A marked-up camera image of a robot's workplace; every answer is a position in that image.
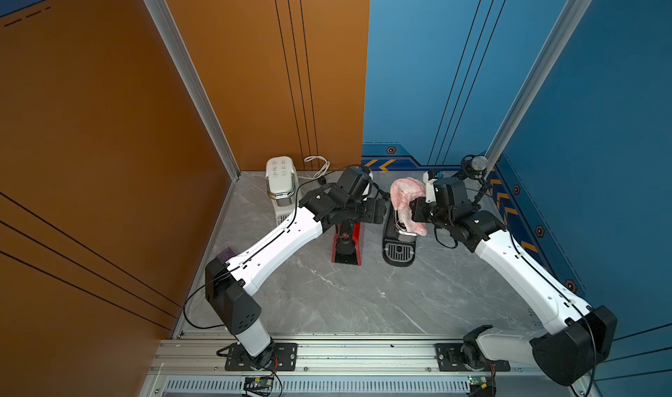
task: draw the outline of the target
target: red object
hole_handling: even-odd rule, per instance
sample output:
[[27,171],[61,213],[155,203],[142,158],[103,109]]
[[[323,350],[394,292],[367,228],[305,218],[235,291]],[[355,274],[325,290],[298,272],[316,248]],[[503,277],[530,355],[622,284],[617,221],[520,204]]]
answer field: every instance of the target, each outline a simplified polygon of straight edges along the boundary
[[[336,225],[336,233],[334,234],[334,243],[331,249],[331,262],[342,263],[349,265],[362,265],[362,256],[359,253],[359,229],[361,225],[359,222],[355,223],[352,229],[352,234],[348,232],[341,232],[341,226]],[[355,242],[355,251],[349,255],[341,254],[336,251],[336,243],[343,240],[352,240]]]

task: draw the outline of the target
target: pink towel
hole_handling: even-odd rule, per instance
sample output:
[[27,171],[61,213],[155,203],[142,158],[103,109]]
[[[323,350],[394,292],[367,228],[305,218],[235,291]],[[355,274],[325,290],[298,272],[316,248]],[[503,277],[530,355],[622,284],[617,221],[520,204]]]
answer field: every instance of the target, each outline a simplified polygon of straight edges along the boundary
[[425,236],[427,229],[425,224],[414,222],[411,219],[411,208],[408,204],[418,197],[425,196],[425,185],[414,178],[402,178],[392,183],[390,188],[392,207],[399,215],[399,221],[406,226],[406,230]]

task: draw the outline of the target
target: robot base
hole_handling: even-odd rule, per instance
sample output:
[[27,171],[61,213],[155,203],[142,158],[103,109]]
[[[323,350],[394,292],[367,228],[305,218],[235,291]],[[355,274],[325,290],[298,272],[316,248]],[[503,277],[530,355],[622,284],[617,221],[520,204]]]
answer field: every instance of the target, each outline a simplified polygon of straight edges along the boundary
[[[275,343],[271,366],[274,371],[293,371],[296,368],[296,343]],[[278,367],[275,367],[275,357],[278,357]],[[261,369],[250,359],[245,348],[238,343],[231,344],[229,354],[226,356],[227,371],[260,371]]]

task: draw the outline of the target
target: gray marble surface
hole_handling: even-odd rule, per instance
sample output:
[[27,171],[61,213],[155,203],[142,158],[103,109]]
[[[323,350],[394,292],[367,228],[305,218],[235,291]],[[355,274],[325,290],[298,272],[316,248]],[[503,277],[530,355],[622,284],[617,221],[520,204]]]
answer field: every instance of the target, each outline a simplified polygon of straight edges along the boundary
[[[337,176],[332,174],[329,181]],[[422,178],[418,172],[374,173],[386,191],[394,180],[406,176]],[[478,184],[473,181],[468,187],[477,189]],[[481,203],[498,214],[489,198]],[[226,247],[242,252],[274,227],[264,173],[243,173],[208,260]],[[525,301],[463,245],[445,249],[429,230],[431,234],[417,242],[415,262],[393,267],[382,258],[382,230],[383,225],[364,225],[361,266],[331,262],[334,228],[298,250],[255,294],[266,329],[271,333],[447,334],[459,339],[484,324],[533,327],[535,318]],[[452,244],[446,231],[439,235],[442,242]],[[188,316],[200,326],[220,324],[203,293],[190,301]]]

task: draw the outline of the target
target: metal bracket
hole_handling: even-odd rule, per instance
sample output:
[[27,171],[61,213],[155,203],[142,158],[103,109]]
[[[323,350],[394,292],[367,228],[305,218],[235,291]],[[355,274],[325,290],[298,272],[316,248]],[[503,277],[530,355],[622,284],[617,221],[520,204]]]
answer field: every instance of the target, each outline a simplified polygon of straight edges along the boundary
[[[297,349],[298,345],[296,343],[276,342],[273,356],[278,357],[278,367],[275,370],[293,371],[296,368]],[[224,369],[227,371],[263,371],[263,369],[256,368],[255,363],[247,355],[245,348],[238,343],[231,344]]]
[[[471,372],[473,369],[470,369],[464,363],[462,356],[460,355],[460,350],[462,348],[462,343],[437,343],[434,344],[434,350],[436,351],[436,359],[439,363],[439,370],[441,372]],[[495,361],[495,371],[497,372],[509,372],[511,366],[508,361]]]

